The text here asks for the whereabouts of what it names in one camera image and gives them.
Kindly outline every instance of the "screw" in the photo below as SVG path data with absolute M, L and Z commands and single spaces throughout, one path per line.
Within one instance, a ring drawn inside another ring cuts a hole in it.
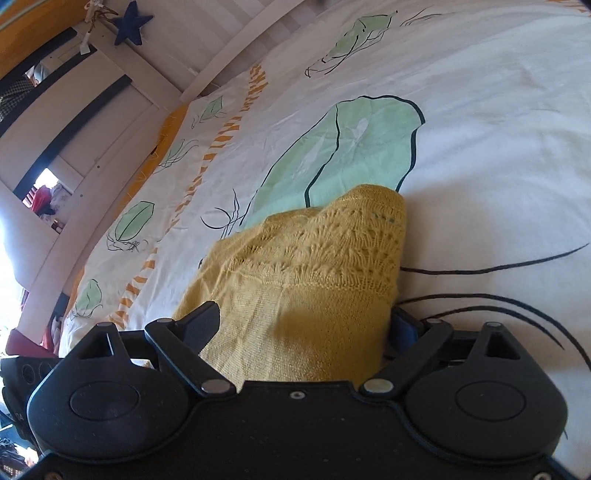
M 206 380 L 201 384 L 201 390 L 211 395 L 221 395 L 223 393 L 228 393 L 231 388 L 232 384 L 229 381 L 223 380 L 221 378 Z
M 380 394 L 388 393 L 394 389 L 394 384 L 385 378 L 372 378 L 363 384 L 367 393 Z
M 303 400 L 305 397 L 306 394 L 299 390 L 290 393 L 290 398 L 292 398 L 293 400 Z

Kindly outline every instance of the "yellow knitted fabric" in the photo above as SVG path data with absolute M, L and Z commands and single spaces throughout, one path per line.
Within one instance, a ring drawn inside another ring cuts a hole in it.
M 217 242 L 174 318 L 207 300 L 220 329 L 201 357 L 245 380 L 351 380 L 380 368 L 405 234 L 402 197 L 361 185 Z

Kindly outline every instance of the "green leaf print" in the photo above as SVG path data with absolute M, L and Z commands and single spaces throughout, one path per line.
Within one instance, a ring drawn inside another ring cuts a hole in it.
M 328 205 L 365 183 L 398 190 L 414 167 L 423 123 L 417 105 L 392 95 L 337 103 L 271 167 L 244 228 L 274 213 Z
M 306 76 L 327 75 L 351 55 L 371 47 L 384 36 L 390 27 L 392 15 L 373 15 L 355 20 L 353 27 L 336 43 L 334 48 L 306 69 Z
M 175 143 L 172 144 L 172 146 L 170 147 L 170 150 L 168 151 L 168 154 L 166 155 L 166 158 L 172 158 L 174 157 L 183 147 L 184 144 L 184 138 L 177 140 Z
M 103 300 L 103 293 L 99 283 L 93 278 L 86 284 L 86 288 L 78 297 L 74 305 L 75 315 L 82 318 L 90 318 Z
M 152 218 L 154 204 L 152 202 L 139 202 L 131 207 L 115 227 L 115 240 L 129 242 L 141 232 L 141 229 Z
M 212 102 L 207 105 L 203 113 L 201 114 L 201 118 L 199 119 L 199 123 L 204 122 L 205 120 L 209 120 L 210 118 L 215 117 L 221 110 L 222 110 L 222 97 L 218 97 Z

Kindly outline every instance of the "star decoration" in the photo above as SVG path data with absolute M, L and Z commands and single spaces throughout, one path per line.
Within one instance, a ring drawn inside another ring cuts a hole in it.
M 130 39 L 135 45 L 141 45 L 142 35 L 139 29 L 153 18 L 153 15 L 140 17 L 138 15 L 138 3 L 135 0 L 130 2 L 123 17 L 111 20 L 118 29 L 115 45 L 121 45 L 126 38 Z

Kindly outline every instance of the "white duvet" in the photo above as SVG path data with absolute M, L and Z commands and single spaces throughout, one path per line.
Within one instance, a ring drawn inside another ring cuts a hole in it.
M 567 399 L 591 471 L 591 19 L 565 1 L 347 1 L 193 102 L 93 251 L 60 354 L 170 316 L 212 244 L 356 184 L 398 189 L 399 301 L 504 322 Z

